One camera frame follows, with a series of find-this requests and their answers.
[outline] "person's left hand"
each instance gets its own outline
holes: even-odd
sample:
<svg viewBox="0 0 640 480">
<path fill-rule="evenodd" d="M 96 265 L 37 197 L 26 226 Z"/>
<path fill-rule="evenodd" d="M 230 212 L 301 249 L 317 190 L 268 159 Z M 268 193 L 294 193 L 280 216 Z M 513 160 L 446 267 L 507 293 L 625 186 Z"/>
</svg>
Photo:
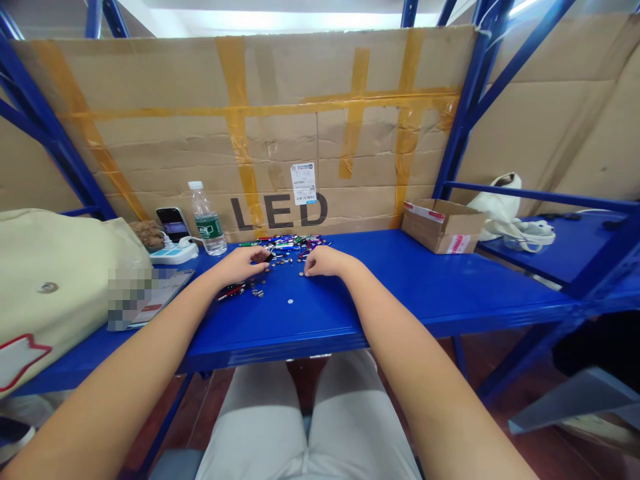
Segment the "person's left hand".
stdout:
<svg viewBox="0 0 640 480">
<path fill-rule="evenodd" d="M 269 266 L 265 262 L 268 256 L 269 252 L 264 247 L 238 247 L 212 267 L 207 276 L 218 283 L 220 288 L 242 282 L 264 271 Z"/>
</svg>

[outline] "brown fuzzy object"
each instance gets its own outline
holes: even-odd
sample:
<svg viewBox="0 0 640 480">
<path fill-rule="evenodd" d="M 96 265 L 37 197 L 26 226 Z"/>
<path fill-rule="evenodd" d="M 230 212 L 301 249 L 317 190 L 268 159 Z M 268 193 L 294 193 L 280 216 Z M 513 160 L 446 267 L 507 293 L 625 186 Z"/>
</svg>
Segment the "brown fuzzy object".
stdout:
<svg viewBox="0 0 640 480">
<path fill-rule="evenodd" d="M 145 220 L 142 222 L 132 222 L 129 224 L 131 230 L 140 239 L 142 244 L 149 251 L 160 250 L 165 246 L 164 235 L 162 230 L 153 220 Z"/>
</svg>

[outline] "small cardboard box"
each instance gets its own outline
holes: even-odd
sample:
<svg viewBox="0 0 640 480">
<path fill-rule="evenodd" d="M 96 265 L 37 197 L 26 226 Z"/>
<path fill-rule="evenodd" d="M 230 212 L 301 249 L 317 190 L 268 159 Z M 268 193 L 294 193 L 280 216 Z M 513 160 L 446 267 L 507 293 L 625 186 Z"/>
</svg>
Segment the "small cardboard box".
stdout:
<svg viewBox="0 0 640 480">
<path fill-rule="evenodd" d="M 402 230 L 434 253 L 472 253 L 487 216 L 445 200 L 405 202 Z"/>
</svg>

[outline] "white tote bag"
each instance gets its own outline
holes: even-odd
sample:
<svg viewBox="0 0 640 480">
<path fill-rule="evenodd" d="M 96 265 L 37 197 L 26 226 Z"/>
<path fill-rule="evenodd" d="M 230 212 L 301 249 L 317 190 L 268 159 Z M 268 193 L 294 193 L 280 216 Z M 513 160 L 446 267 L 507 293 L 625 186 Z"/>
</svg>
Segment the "white tote bag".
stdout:
<svg viewBox="0 0 640 480">
<path fill-rule="evenodd" d="M 7 211 L 0 213 L 0 238 L 2 398 L 106 321 L 114 269 L 150 269 L 151 262 L 122 218 Z"/>
</svg>

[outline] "yellow packing tape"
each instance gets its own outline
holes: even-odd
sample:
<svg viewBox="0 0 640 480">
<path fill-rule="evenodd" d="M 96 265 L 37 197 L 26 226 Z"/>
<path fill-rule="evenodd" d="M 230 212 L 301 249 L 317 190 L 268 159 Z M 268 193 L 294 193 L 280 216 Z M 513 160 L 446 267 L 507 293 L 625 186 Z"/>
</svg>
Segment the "yellow packing tape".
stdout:
<svg viewBox="0 0 640 480">
<path fill-rule="evenodd" d="M 398 86 L 400 92 L 413 90 L 424 39 L 425 31 L 423 29 L 409 29 L 407 32 L 407 44 L 405 45 L 405 56 Z M 407 186 L 411 176 L 411 166 L 413 165 L 413 153 L 418 144 L 418 132 L 422 124 L 423 112 L 424 108 L 420 106 L 406 107 L 400 110 L 395 142 L 395 208 L 389 224 L 389 228 L 392 229 L 400 227 Z"/>
<path fill-rule="evenodd" d="M 73 78 L 73 74 L 58 46 L 55 42 L 49 40 L 32 41 L 31 44 L 40 56 L 42 64 L 48 70 L 49 76 L 58 88 L 58 92 L 69 106 L 74 124 L 86 138 L 89 149 L 102 170 L 131 206 L 138 219 L 149 220 L 147 211 L 138 200 L 120 168 L 118 168 L 118 164 L 116 164 L 111 153 L 105 147 L 102 136 L 98 132 L 92 116 L 89 114 L 87 100 L 76 84 L 75 78 Z"/>
<path fill-rule="evenodd" d="M 369 49 L 356 48 L 353 55 L 353 73 L 351 74 L 351 99 L 362 99 L 367 91 L 367 74 L 369 73 Z M 365 104 L 354 103 L 347 114 L 345 138 L 340 156 L 338 176 L 350 179 L 353 172 L 353 158 L 358 148 L 360 128 L 365 115 Z"/>
<path fill-rule="evenodd" d="M 216 37 L 215 44 L 225 81 L 227 82 L 230 106 L 248 106 L 245 39 L 243 37 Z M 267 231 L 265 220 L 262 216 L 262 208 L 260 208 L 260 197 L 255 181 L 253 162 L 249 155 L 245 112 L 241 109 L 231 108 L 225 111 L 225 118 L 227 119 L 229 136 L 235 152 L 235 160 L 238 164 L 240 180 L 245 191 L 245 200 L 249 207 L 255 237 L 266 237 Z"/>
<path fill-rule="evenodd" d="M 58 115 L 60 118 L 89 118 L 94 121 L 108 121 L 129 118 L 156 118 L 156 117 L 226 117 L 231 112 L 237 112 L 244 117 L 273 117 L 278 115 L 303 115 L 306 113 L 320 113 L 332 110 L 342 110 L 358 105 L 363 107 L 397 107 L 397 108 L 423 108 L 425 110 L 438 110 L 445 114 L 443 125 L 450 124 L 447 117 L 452 117 L 457 108 L 460 92 L 444 89 L 416 90 L 410 93 L 370 92 L 361 99 L 349 99 L 349 95 L 336 95 L 332 97 L 318 97 L 323 100 L 310 101 L 303 99 L 304 103 L 298 105 L 262 105 L 245 107 L 202 107 L 202 108 L 154 108 L 136 110 L 112 110 L 92 111 L 86 113 L 70 113 Z"/>
</svg>

